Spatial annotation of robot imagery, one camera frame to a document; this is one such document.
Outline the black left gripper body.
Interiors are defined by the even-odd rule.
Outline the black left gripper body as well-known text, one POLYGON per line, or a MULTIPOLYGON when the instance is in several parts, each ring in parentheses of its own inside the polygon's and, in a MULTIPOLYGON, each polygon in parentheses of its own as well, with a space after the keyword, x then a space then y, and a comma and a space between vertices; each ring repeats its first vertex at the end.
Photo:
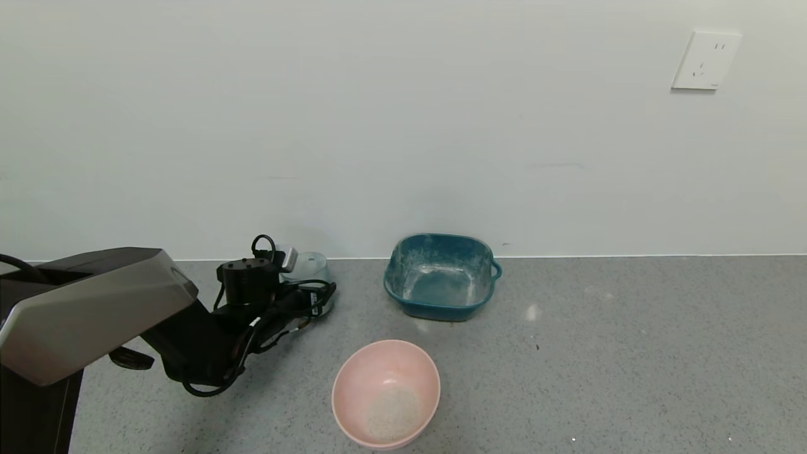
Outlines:
POLYGON ((323 313, 321 296, 324 292, 323 286, 295 288, 282 299, 281 310, 295 317, 320 317, 323 313))

